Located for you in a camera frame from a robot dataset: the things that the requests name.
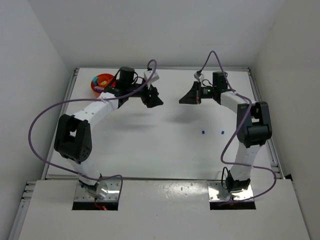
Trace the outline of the teal lego brick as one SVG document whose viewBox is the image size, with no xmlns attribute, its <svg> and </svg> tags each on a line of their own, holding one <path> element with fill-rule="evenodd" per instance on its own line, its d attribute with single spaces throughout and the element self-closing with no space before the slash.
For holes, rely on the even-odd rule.
<svg viewBox="0 0 320 240">
<path fill-rule="evenodd" d="M 95 76 L 95 77 L 92 79 L 92 84 L 93 84 L 94 86 L 98 86 L 98 85 L 99 85 L 99 83 L 98 83 L 98 77 L 97 77 L 97 76 Z"/>
</svg>

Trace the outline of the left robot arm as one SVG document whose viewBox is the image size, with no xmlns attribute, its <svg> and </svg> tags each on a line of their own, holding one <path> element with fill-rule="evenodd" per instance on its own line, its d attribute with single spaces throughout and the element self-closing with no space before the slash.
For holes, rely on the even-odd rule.
<svg viewBox="0 0 320 240">
<path fill-rule="evenodd" d="M 63 114 L 58 120 L 54 150 L 68 160 L 78 172 L 80 186 L 94 198 L 99 198 L 104 184 L 102 175 L 89 159 L 93 148 L 91 130 L 129 98 L 140 98 L 147 108 L 163 105 L 157 88 L 152 85 L 159 79 L 156 70 L 148 68 L 141 83 L 136 82 L 135 74 L 133 68 L 121 67 L 95 101 L 72 115 Z"/>
</svg>

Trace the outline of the purple lego brick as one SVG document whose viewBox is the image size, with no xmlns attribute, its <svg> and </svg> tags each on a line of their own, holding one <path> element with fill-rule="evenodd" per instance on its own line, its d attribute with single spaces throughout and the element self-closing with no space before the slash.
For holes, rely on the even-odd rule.
<svg viewBox="0 0 320 240">
<path fill-rule="evenodd" d="M 104 88 L 100 86 L 95 86 L 93 90 L 97 93 L 102 93 L 104 91 Z"/>
</svg>

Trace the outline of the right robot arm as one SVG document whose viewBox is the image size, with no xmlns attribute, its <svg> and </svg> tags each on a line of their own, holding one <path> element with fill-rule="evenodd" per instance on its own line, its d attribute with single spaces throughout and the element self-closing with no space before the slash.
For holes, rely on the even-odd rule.
<svg viewBox="0 0 320 240">
<path fill-rule="evenodd" d="M 213 72 L 210 85 L 203 83 L 205 78 L 200 70 L 194 78 L 190 91 L 179 103 L 199 105 L 204 99 L 213 99 L 236 114 L 236 130 L 231 138 L 238 140 L 238 150 L 234 162 L 230 163 L 231 169 L 222 179 L 222 186 L 229 193 L 247 190 L 256 155 L 272 137 L 269 105 L 265 101 L 253 101 L 232 89 L 225 72 Z"/>
</svg>

